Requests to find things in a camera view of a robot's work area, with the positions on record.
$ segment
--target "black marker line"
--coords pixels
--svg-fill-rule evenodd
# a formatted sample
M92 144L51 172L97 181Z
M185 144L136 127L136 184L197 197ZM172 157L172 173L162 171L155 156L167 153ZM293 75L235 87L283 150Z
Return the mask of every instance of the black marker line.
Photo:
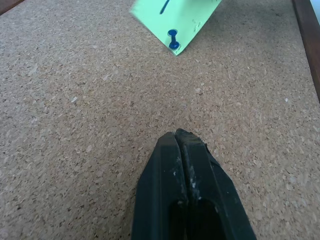
M170 0L166 0L166 2L164 3L164 5L163 5L163 7L162 7L162 9L161 9L161 11L160 11L160 14L163 14L163 13L164 13L164 11L165 11L165 9L166 9L169 1L170 1Z

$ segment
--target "push pin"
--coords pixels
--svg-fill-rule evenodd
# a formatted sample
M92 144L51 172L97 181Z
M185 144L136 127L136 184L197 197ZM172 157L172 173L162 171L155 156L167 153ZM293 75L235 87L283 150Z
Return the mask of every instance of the push pin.
M169 44L169 48L171 49L177 49L180 46L179 42L177 42L176 40L177 33L178 31L175 29L171 29L168 31L168 35L171 36L171 42Z

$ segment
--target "green sticky note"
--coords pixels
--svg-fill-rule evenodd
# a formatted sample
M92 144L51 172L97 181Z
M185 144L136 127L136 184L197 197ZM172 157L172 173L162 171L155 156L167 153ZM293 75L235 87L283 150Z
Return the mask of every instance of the green sticky note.
M180 54L200 31L221 0L137 0L131 13L169 48L169 30L176 30Z

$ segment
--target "black plastic claw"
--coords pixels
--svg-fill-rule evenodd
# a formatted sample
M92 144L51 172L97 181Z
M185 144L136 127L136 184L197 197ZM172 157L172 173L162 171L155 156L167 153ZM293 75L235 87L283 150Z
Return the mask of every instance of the black plastic claw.
M137 184L132 240L255 240L236 188L202 140L159 138Z

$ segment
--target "wooden frame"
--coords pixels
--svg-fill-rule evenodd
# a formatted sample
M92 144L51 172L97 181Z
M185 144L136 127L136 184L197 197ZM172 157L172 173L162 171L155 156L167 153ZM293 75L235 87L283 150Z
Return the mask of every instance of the wooden frame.
M0 16L24 0L0 0Z
M310 0L292 0L306 57L320 102L320 23Z

